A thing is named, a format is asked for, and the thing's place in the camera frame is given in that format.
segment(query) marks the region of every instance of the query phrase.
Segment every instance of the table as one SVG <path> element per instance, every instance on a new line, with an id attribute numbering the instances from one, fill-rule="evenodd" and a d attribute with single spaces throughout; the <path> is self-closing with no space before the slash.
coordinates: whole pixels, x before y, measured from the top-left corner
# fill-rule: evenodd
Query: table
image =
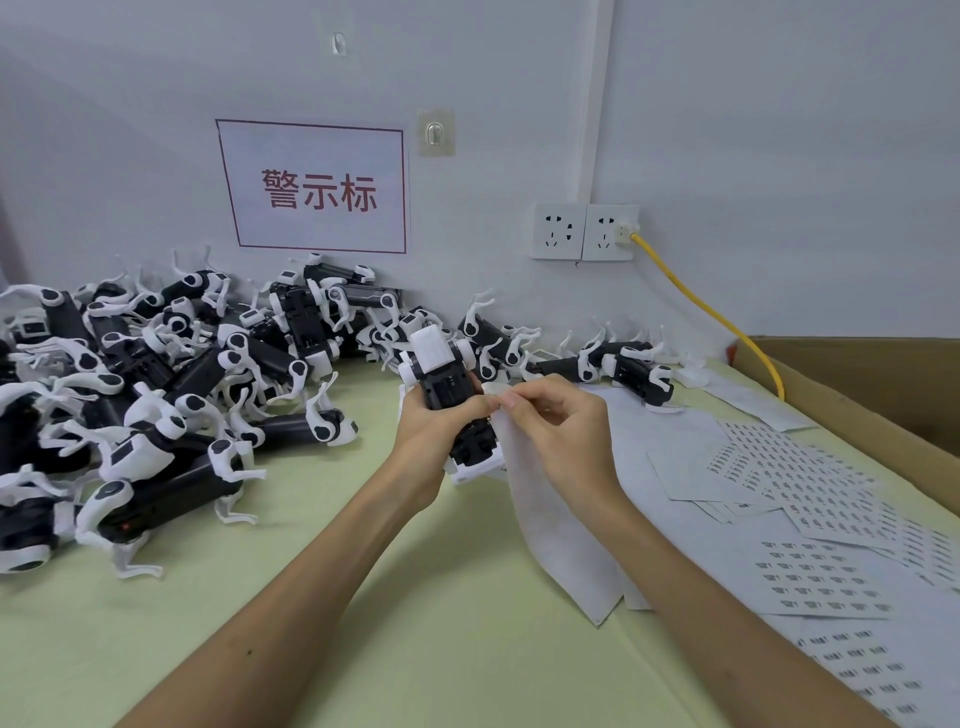
<path id="1" fill-rule="evenodd" d="M 360 426 L 350 445 L 257 458 L 268 478 L 224 526 L 212 506 L 169 523 L 137 555 L 160 581 L 112 574 L 71 546 L 46 567 L 0 578 L 0 710 L 8 728 L 103 728 L 253 597 L 333 518 L 393 442 L 398 379 L 344 362 L 334 403 Z M 749 381 L 726 367 L 724 374 Z M 678 398 L 750 421 L 710 395 Z M 822 429 L 827 447 L 896 485 L 924 521 L 959 521 Z M 728 723 L 652 613 L 621 603 L 599 629 L 523 543 L 506 483 L 445 483 L 390 546 L 350 604 L 295 725 L 565 726 Z"/>

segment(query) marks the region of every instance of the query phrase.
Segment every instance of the wall socket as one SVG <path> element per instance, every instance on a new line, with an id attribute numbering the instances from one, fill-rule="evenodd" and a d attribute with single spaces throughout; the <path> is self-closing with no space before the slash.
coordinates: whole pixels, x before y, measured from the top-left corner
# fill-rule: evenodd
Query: wall socket
<path id="1" fill-rule="evenodd" d="M 579 260 L 584 249 L 586 205 L 537 203 L 530 257 Z"/>
<path id="2" fill-rule="evenodd" d="M 583 260 L 633 260 L 634 247 L 616 244 L 616 228 L 639 227 L 639 205 L 587 205 Z"/>

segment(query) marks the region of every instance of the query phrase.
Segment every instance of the person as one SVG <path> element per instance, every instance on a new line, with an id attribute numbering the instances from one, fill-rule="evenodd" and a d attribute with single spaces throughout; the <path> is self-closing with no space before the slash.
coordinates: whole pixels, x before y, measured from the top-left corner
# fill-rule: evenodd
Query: person
<path id="1" fill-rule="evenodd" d="M 337 620 L 400 529 L 437 497 L 467 423 L 499 406 L 533 441 L 573 514 L 639 587 L 734 726 L 873 728 L 887 718 L 683 556 L 633 506 L 607 405 L 558 376 L 428 410 L 406 396 L 390 455 L 262 592 L 175 668 L 120 728 L 278 728 L 293 717 Z"/>

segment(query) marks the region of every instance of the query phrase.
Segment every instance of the yellow cable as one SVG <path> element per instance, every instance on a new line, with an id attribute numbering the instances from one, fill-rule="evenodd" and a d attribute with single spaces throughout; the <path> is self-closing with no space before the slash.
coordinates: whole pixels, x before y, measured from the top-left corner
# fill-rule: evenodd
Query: yellow cable
<path id="1" fill-rule="evenodd" d="M 786 394 L 783 392 L 783 380 L 780 378 L 780 374 L 777 372 L 777 369 L 774 367 L 773 362 L 770 361 L 767 355 L 760 350 L 760 347 L 754 343 L 754 340 L 751 339 L 749 336 L 747 336 L 747 334 L 745 334 L 739 328 L 731 324 L 726 318 L 724 318 L 719 313 L 717 313 L 712 308 L 710 308 L 706 303 L 703 302 L 703 300 L 700 299 L 700 297 L 698 297 L 693 291 L 687 288 L 684 285 L 684 282 L 679 278 L 677 278 L 674 275 L 673 271 L 667 268 L 666 263 L 664 263 L 663 260 L 660 258 L 660 256 L 657 255 L 657 251 L 655 251 L 653 248 L 650 247 L 650 243 L 648 243 L 646 240 L 644 240 L 635 232 L 631 233 L 630 239 L 633 240 L 635 243 L 637 243 L 637 245 L 640 246 L 644 251 L 646 251 L 646 254 L 648 254 L 651 257 L 651 259 L 657 264 L 657 267 L 660 268 L 663 274 L 670 279 L 670 282 L 680 289 L 681 293 L 683 293 L 687 298 L 689 298 L 691 301 L 696 303 L 709 316 L 712 316 L 714 319 L 716 319 L 721 324 L 723 324 L 723 326 L 728 331 L 730 331 L 740 341 L 746 344 L 750 348 L 750 351 L 752 351 L 753 353 L 755 353 L 757 356 L 760 357 L 760 361 L 763 362 L 763 366 L 765 366 L 767 368 L 767 371 L 770 372 L 770 376 L 774 378 L 774 384 L 777 385 L 777 397 L 779 397 L 781 400 L 786 400 Z"/>

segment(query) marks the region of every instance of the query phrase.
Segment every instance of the person's left arm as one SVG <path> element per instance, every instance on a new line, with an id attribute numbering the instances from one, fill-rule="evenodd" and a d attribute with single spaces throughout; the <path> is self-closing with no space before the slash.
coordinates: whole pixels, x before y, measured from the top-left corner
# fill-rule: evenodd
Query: person's left arm
<path id="1" fill-rule="evenodd" d="M 454 437 L 495 408 L 494 399 L 476 396 L 432 412 L 419 386 L 411 390 L 394 449 L 380 469 L 262 592 L 117 726 L 286 725 L 373 564 L 437 496 Z"/>

